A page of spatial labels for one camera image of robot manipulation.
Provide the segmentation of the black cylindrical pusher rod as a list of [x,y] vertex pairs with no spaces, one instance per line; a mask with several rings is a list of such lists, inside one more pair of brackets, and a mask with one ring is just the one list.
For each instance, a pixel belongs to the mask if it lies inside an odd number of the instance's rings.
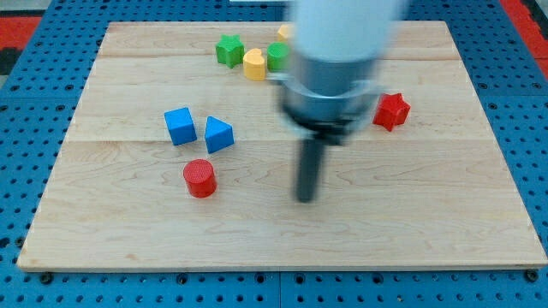
[[325,142],[318,136],[301,141],[295,186],[295,196],[299,202],[314,200],[324,155]]

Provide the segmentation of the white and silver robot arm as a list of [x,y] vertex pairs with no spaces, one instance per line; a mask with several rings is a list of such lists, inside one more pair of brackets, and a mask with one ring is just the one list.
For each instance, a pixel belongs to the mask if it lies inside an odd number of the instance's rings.
[[374,69],[407,7],[403,0],[292,2],[289,65],[274,79],[280,110],[303,132],[298,201],[314,200],[325,148],[341,145],[375,109]]

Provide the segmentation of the yellow block behind arm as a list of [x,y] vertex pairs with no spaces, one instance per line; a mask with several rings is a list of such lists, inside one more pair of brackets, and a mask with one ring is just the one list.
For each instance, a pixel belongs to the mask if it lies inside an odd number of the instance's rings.
[[277,41],[288,43],[293,38],[293,26],[291,24],[282,24],[277,30]]

